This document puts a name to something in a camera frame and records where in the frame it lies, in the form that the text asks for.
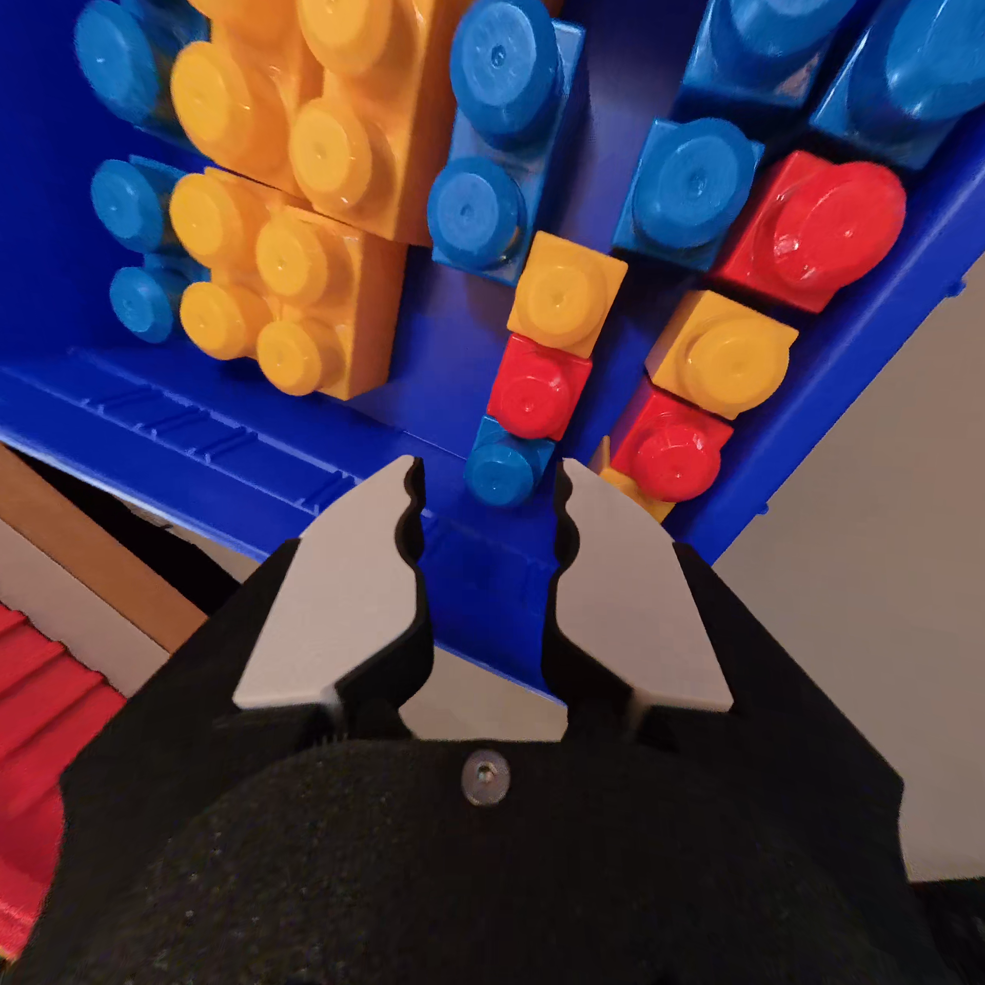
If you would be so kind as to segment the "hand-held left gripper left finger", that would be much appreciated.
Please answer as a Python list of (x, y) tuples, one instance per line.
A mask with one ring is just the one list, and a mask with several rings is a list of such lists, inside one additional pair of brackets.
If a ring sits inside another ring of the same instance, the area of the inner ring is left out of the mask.
[(403, 455), (301, 535), (232, 701), (306, 709), (336, 735), (411, 735), (400, 709), (435, 663), (425, 579), (425, 465)]

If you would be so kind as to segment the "pile of colourful mega blocks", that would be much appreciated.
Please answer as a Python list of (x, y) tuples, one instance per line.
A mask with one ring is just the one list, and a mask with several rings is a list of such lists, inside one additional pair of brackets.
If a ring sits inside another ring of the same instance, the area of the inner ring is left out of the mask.
[(544, 230), (587, 99), (560, 6), (86, 2), (73, 43), (98, 100), (213, 163), (95, 171), (95, 214), (142, 256), (113, 277), (117, 318), (346, 401), (387, 381), (407, 248), (431, 247), (515, 289), (485, 415), (558, 444), (623, 255), (820, 313), (898, 240), (900, 174), (983, 106), (983, 2), (880, 2), (807, 122), (855, 159), (765, 168), (755, 136), (806, 106), (859, 2), (708, 2), (600, 253)]

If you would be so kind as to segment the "blue plastic bin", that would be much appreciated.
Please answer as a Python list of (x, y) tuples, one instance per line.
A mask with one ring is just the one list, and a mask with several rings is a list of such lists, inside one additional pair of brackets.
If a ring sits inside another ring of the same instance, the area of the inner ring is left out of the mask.
[[(351, 402), (279, 392), (251, 361), (137, 340), (108, 286), (127, 251), (92, 175), (194, 154), (114, 117), (80, 71), (82, 2), (2, 2), (2, 439), (257, 560), (393, 459), (425, 462), (423, 569), (437, 643), (541, 686), (556, 563), (555, 464), (527, 504), (489, 509), (463, 472), (506, 344), (513, 289), (411, 248), (389, 382)], [(983, 253), (983, 108), (918, 172), (890, 255), (800, 337), (778, 392), (737, 420), (716, 484), (669, 516), (707, 561), (742, 534)]]

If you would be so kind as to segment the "blue one-stud mega block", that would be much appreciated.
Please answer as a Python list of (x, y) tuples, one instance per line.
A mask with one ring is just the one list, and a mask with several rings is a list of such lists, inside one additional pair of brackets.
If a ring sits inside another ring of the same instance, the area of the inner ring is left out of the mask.
[(517, 507), (540, 485), (556, 445), (549, 438), (517, 437), (484, 415), (466, 459), (465, 485), (486, 506)]

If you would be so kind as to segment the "red plastic bin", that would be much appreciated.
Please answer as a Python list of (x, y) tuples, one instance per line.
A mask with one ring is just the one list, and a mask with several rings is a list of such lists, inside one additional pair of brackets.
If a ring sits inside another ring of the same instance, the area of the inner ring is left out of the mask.
[(64, 828), (60, 777), (124, 707), (105, 677), (1, 607), (1, 957), (40, 916)]

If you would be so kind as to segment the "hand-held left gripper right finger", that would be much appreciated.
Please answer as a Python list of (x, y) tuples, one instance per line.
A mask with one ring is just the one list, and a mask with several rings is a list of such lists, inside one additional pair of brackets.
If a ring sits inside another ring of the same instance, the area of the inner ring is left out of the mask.
[(541, 672), (568, 716), (730, 711), (733, 694), (673, 538), (575, 459), (560, 461), (554, 506), (558, 567)]

